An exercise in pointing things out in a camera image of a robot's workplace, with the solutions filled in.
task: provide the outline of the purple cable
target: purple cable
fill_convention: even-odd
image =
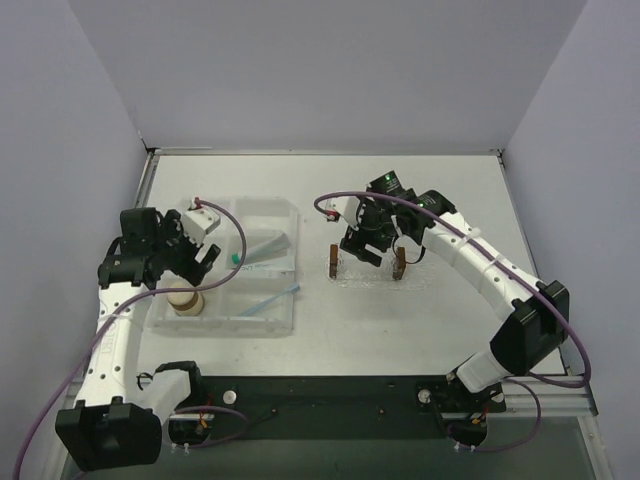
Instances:
[[[220,445],[221,443],[226,443],[229,442],[231,440],[235,440],[236,438],[240,438],[242,435],[244,435],[245,433],[247,433],[247,430],[249,429],[249,418],[244,415],[243,413],[238,412],[237,410],[232,410],[231,408],[224,408],[224,407],[216,407],[214,405],[202,405],[201,407],[185,407],[185,408],[180,408],[178,410],[176,410],[175,413],[190,413],[190,412],[211,412],[211,413],[226,413],[229,415],[234,415],[236,417],[238,417],[239,419],[241,419],[244,422],[244,427],[241,430],[238,430],[237,433],[234,433],[232,435],[227,435],[226,437],[221,437],[221,438],[214,438],[211,440],[206,440],[198,445],[189,445],[189,449],[197,449],[197,448],[207,448],[207,447],[213,447],[214,445]],[[165,443],[168,445],[174,445],[173,442],[169,442],[165,440]]]
[[[432,213],[432,212],[430,212],[429,210],[427,210],[425,208],[419,207],[415,203],[411,203],[408,200],[404,200],[402,198],[397,198],[397,197],[392,197],[390,195],[384,195],[382,193],[374,193],[374,192],[334,192],[334,193],[327,193],[325,195],[322,195],[322,196],[316,198],[315,201],[313,202],[313,206],[316,208],[316,210],[318,210],[323,215],[330,215],[329,212],[327,212],[322,207],[320,207],[320,202],[322,202],[324,200],[329,200],[331,198],[337,198],[337,197],[359,197],[359,198],[368,197],[368,198],[374,198],[374,199],[379,199],[379,200],[385,200],[385,201],[388,201],[388,202],[398,203],[400,205],[404,205],[404,206],[409,207],[409,208],[411,208],[413,210],[416,210],[417,212],[422,213],[423,215],[426,215],[426,216],[430,217],[432,220],[434,220],[435,222],[441,224],[442,226],[447,228],[449,231],[454,233],[456,236],[458,236],[460,238],[465,238],[466,237],[466,235],[462,231],[460,231],[459,229],[457,229],[456,227],[451,225],[446,220],[441,219],[435,213]],[[496,260],[496,258],[486,248],[484,248],[478,241],[476,241],[474,238],[468,238],[468,242],[471,245],[473,245],[475,247],[475,249],[478,250],[489,261],[493,262],[493,261]],[[580,356],[582,357],[582,362],[584,363],[584,376],[583,376],[582,380],[580,380],[578,382],[564,382],[564,381],[560,381],[560,380],[553,380],[551,378],[547,378],[547,377],[544,377],[542,375],[538,375],[538,374],[532,373],[532,372],[529,372],[529,375],[531,375],[533,378],[535,378],[537,380],[540,380],[541,382],[548,383],[549,385],[555,385],[556,387],[583,388],[586,385],[588,385],[589,381],[591,380],[591,360],[589,359],[589,355],[587,354],[587,350],[586,350],[584,344],[582,343],[582,341],[578,337],[578,334],[575,332],[573,327],[571,325],[569,325],[569,322],[562,316],[562,314],[558,311],[558,309],[556,307],[554,307],[553,304],[549,300],[547,300],[538,290],[536,290],[531,285],[529,285],[527,282],[525,282],[513,270],[511,270],[510,268],[506,267],[501,262],[497,262],[497,261],[495,262],[495,266],[500,271],[502,271],[506,275],[508,275],[511,278],[513,278],[525,290],[527,290],[536,299],[538,299],[540,301],[540,303],[542,303],[545,307],[547,307],[547,309],[553,314],[553,316],[556,317],[556,320],[558,320],[560,325],[562,325],[562,328],[565,329],[565,331],[567,332],[569,337],[571,337],[571,339],[573,340],[573,343],[575,343],[576,347],[578,348],[578,351],[580,352]]]
[[[519,380],[515,380],[513,378],[503,378],[502,381],[503,382],[508,382],[508,383],[515,383],[516,385],[520,385],[522,388],[524,388],[525,390],[527,390],[531,394],[531,396],[533,397],[533,400],[536,402],[536,411],[537,411],[536,423],[534,424],[533,428],[531,429],[531,431],[529,432],[529,434],[526,437],[522,437],[520,440],[516,440],[515,442],[508,443],[506,445],[499,445],[497,447],[475,447],[475,448],[471,448],[469,445],[465,445],[463,443],[458,442],[458,445],[460,447],[464,448],[465,450],[472,450],[474,452],[479,452],[479,453],[506,452],[507,450],[511,450],[512,448],[516,448],[516,447],[519,447],[520,445],[524,445],[525,443],[527,443],[528,441],[533,439],[533,437],[535,437],[538,434],[538,432],[540,431],[540,425],[542,424],[542,406],[540,405],[540,398],[538,397],[538,395],[536,395],[536,392],[534,392],[533,389],[529,385],[527,385],[526,383],[520,382]],[[453,430],[451,427],[452,427],[452,425],[449,425],[449,427],[447,428],[447,433],[449,433],[449,434],[451,434],[451,430]]]
[[[147,297],[152,297],[152,296],[155,296],[155,295],[158,295],[158,294],[161,294],[161,293],[204,292],[206,290],[211,290],[212,288],[219,287],[220,285],[222,285],[224,283],[227,283],[229,280],[231,280],[233,277],[235,277],[236,274],[242,268],[242,265],[244,265],[244,260],[245,260],[246,254],[247,254],[247,238],[245,237],[244,230],[242,230],[242,226],[240,225],[240,222],[238,222],[238,220],[230,212],[228,212],[226,209],[222,208],[219,205],[216,205],[214,203],[210,203],[210,202],[207,202],[207,201],[204,201],[204,200],[199,200],[199,199],[196,200],[196,203],[198,205],[205,205],[207,207],[210,207],[210,208],[213,208],[214,210],[219,211],[224,216],[226,216],[229,220],[231,220],[231,222],[236,226],[236,228],[238,229],[238,234],[240,235],[240,242],[242,243],[242,256],[240,258],[240,261],[235,266],[235,268],[233,270],[231,270],[231,272],[229,272],[229,275],[227,275],[223,279],[218,280],[217,282],[214,282],[214,283],[212,283],[210,285],[201,285],[199,287],[192,287],[192,288],[157,288],[155,290],[149,290],[147,292],[143,292],[143,293],[140,293],[138,295],[134,295],[130,299],[125,300],[124,302],[122,302],[113,311],[113,313],[109,316],[109,318],[104,322],[104,324],[98,330],[98,332],[95,334],[95,336],[91,339],[91,342],[89,343],[89,347],[87,348],[85,353],[82,355],[82,358],[80,359],[80,361],[76,364],[76,366],[73,368],[73,370],[71,370],[71,372],[69,372],[69,375],[67,375],[65,377],[65,379],[62,381],[60,386],[57,388],[57,390],[55,392],[53,392],[53,395],[51,395],[51,398],[49,398],[49,400],[47,400],[47,403],[42,408],[42,410],[40,411],[40,413],[38,414],[36,419],[33,421],[33,424],[31,425],[31,427],[29,427],[29,430],[27,431],[27,436],[25,437],[24,441],[22,442],[22,445],[20,446],[20,450],[18,450],[18,455],[16,457],[16,462],[15,462],[15,464],[13,466],[13,480],[20,480],[20,470],[22,468],[22,463],[24,462],[24,457],[27,454],[27,449],[29,448],[29,445],[31,444],[31,441],[33,440],[33,437],[35,436],[36,432],[38,431],[38,427],[40,427],[40,424],[42,423],[44,418],[49,413],[49,410],[51,410],[53,405],[56,403],[56,401],[58,400],[60,395],[62,395],[62,393],[67,389],[67,387],[69,387],[69,385],[71,384],[71,382],[75,378],[76,374],[80,370],[82,370],[82,368],[86,365],[87,361],[91,358],[91,354],[93,353],[93,349],[100,342],[100,340],[102,339],[102,337],[105,334],[105,332],[109,329],[109,327],[113,324],[113,322],[116,320],[116,318],[118,317],[118,315],[121,312],[123,312],[126,308],[130,307],[131,305],[133,305],[138,300],[142,300],[143,298],[147,298]]]

